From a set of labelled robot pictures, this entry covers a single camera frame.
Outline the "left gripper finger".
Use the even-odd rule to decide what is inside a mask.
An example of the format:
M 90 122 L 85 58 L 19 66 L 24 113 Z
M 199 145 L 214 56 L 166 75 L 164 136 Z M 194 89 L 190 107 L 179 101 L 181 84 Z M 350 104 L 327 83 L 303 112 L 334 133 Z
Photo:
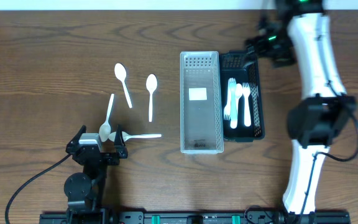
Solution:
M 122 136 L 121 126 L 117 126 L 116 136 L 114 138 L 114 147 L 117 152 L 126 152 L 126 145 Z
M 80 137 L 83 133 L 86 132 L 86 126 L 82 125 L 82 127 L 80 128 L 80 130 L 75 134 L 75 136 L 70 140 L 70 142 L 68 143 L 68 146 L 76 146 L 79 144 L 79 140 Z

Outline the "white plastic fork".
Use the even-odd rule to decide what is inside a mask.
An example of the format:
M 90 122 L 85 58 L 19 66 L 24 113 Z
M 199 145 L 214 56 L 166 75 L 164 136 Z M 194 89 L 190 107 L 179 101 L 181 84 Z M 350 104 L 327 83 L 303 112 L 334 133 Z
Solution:
M 237 115 L 236 115 L 236 102 L 235 102 L 235 98 L 236 98 L 236 79 L 235 78 L 230 78 L 228 80 L 229 84 L 228 84 L 228 90 L 230 92 L 230 119 L 231 121 L 237 120 Z
M 244 96 L 244 126 L 251 126 L 251 117 L 250 117 L 250 106 L 249 106 L 249 97 L 250 97 L 250 85 L 248 83 L 242 84 L 242 93 Z
M 224 120 L 230 120 L 231 114 L 231 91 L 227 90 L 227 102 L 224 107 Z

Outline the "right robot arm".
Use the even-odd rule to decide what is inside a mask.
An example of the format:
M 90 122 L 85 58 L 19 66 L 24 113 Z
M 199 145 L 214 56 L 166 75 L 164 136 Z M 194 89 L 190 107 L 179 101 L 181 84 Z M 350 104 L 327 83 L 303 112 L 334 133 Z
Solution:
M 358 156 L 357 102 L 341 81 L 323 2 L 279 0 L 275 7 L 277 21 L 262 14 L 259 35 L 247 40 L 246 47 L 271 59 L 275 67 L 298 64 L 302 92 L 300 103 L 287 115 L 293 152 L 283 218 L 284 223 L 317 223 L 315 195 L 325 159 L 349 162 Z M 356 129 L 356 150 L 349 157 L 336 157 L 329 150 L 348 120 Z

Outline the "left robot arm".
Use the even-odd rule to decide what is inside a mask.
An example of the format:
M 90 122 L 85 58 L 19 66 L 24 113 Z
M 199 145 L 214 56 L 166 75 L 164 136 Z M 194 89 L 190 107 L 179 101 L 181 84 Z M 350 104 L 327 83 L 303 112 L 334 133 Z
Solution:
M 114 152 L 101 151 L 98 133 L 87 133 L 83 125 L 67 144 L 66 153 L 79 165 L 82 172 L 67 178 L 64 193 L 68 198 L 65 223 L 119 223 L 119 216 L 101 205 L 108 166 L 118 166 L 128 157 L 122 131 L 116 131 Z

